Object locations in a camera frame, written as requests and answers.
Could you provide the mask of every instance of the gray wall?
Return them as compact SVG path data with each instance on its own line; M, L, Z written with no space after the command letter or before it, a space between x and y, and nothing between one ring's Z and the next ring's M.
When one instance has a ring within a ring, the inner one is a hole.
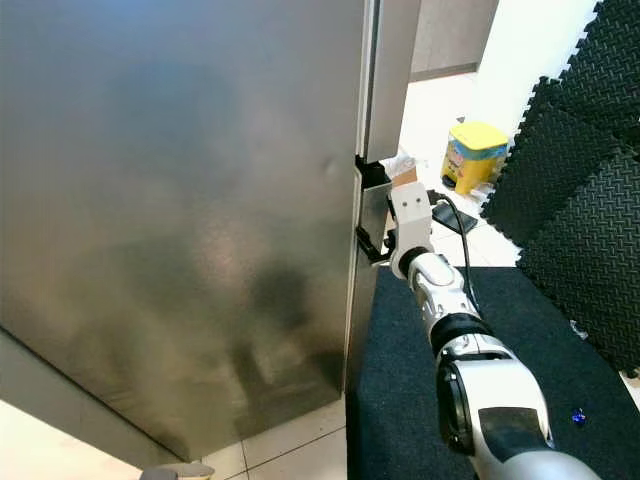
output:
M422 0L411 80L475 71L498 0Z

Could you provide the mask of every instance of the white wall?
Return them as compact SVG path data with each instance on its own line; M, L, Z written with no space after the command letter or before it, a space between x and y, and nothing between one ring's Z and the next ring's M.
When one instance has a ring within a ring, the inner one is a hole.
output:
M557 77L585 36L595 0L500 0L478 69L468 120L510 138L541 75Z

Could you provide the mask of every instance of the black cable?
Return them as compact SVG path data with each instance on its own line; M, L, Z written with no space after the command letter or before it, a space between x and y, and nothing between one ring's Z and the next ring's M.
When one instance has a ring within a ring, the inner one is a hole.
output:
M464 277L465 277L464 287L467 295L469 296L469 299L471 300L471 303L475 307L478 314L482 316L482 312L480 311L478 300L476 299L476 293L473 289L473 284L471 283L471 266L469 262L469 246L467 245L467 232L465 231L464 225L462 224L462 218L460 218L460 211L458 210L458 207L456 207L456 204L453 203L453 200L451 200L448 196L446 196L443 193L436 192L435 190L429 190L427 192L427 195L429 196L429 201L432 204L438 202L439 200L444 200L445 202L447 202L451 207L453 214L456 216L456 221L458 222L458 228L460 229L460 236L462 237L462 250L464 251Z

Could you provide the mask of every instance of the black bracket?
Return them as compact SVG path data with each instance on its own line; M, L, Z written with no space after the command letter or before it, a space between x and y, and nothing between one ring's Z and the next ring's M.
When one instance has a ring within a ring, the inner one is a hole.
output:
M393 247L395 247L395 231L389 232L389 238L385 240L385 245L389 248L387 253L380 253L378 249L371 243L371 237L369 233L361 226L356 227L356 238L358 239L358 245L362 248L367 258L371 263L386 262L391 258Z

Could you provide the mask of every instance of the yellow container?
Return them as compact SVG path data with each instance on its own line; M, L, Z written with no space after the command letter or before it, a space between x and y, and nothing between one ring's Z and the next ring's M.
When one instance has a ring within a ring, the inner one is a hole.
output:
M445 183L448 178L456 192L464 195L489 181L506 155L507 137L500 130L482 122L460 123L449 130L440 176Z

